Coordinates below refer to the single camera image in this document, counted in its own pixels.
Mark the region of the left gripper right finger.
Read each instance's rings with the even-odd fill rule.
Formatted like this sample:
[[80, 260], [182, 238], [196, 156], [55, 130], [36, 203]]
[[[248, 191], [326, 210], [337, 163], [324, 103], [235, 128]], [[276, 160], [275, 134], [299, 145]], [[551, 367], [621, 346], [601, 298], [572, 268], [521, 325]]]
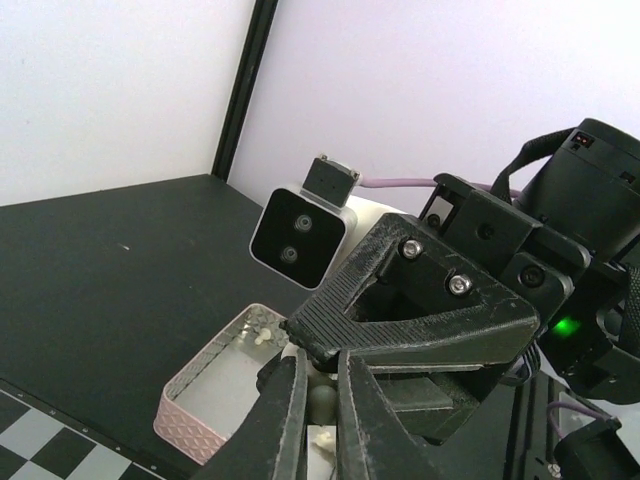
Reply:
[[347, 351], [337, 363], [340, 479], [440, 479], [425, 447], [407, 432], [366, 363]]

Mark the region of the grey chess piece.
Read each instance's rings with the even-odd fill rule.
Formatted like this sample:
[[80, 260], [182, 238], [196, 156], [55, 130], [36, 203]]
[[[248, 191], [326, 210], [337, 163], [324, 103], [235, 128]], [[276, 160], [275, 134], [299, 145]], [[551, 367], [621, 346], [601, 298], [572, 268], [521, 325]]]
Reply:
[[330, 385], [317, 385], [309, 390], [307, 409], [314, 425], [333, 425], [336, 417], [337, 392]]

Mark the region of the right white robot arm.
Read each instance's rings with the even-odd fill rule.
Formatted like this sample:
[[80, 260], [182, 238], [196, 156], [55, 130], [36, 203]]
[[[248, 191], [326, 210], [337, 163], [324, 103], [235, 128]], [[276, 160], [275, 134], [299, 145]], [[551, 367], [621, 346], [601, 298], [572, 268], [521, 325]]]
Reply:
[[338, 378], [343, 479], [425, 477], [518, 363], [580, 396], [639, 399], [639, 143], [601, 121], [525, 143], [489, 191], [441, 174], [386, 213], [286, 321]]

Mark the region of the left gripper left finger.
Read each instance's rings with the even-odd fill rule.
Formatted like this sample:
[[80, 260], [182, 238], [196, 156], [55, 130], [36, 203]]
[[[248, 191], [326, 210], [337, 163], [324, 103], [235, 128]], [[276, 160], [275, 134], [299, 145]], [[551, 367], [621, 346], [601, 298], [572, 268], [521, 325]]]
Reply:
[[237, 431], [196, 479], [295, 480], [307, 477], [306, 353], [284, 357]]

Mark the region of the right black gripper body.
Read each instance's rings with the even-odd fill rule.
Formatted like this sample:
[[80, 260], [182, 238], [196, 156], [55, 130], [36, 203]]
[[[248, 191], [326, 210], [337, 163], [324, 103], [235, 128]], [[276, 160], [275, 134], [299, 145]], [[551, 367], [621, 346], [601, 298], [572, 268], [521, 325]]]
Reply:
[[521, 383], [535, 371], [532, 343], [568, 299], [586, 267], [585, 251], [539, 220], [461, 180], [445, 176], [432, 214], [414, 217], [438, 239], [478, 263], [530, 303], [540, 325], [526, 349], [508, 365], [477, 370], [384, 372], [382, 388], [403, 426], [434, 444], [446, 441], [500, 384]]

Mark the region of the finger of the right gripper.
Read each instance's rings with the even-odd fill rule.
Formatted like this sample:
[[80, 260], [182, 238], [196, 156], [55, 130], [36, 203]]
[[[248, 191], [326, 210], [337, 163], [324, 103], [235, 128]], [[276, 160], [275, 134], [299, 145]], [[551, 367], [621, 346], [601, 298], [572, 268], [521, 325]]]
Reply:
[[318, 369], [349, 351], [382, 371], [508, 365], [540, 325], [535, 308], [409, 216], [386, 213], [285, 321]]

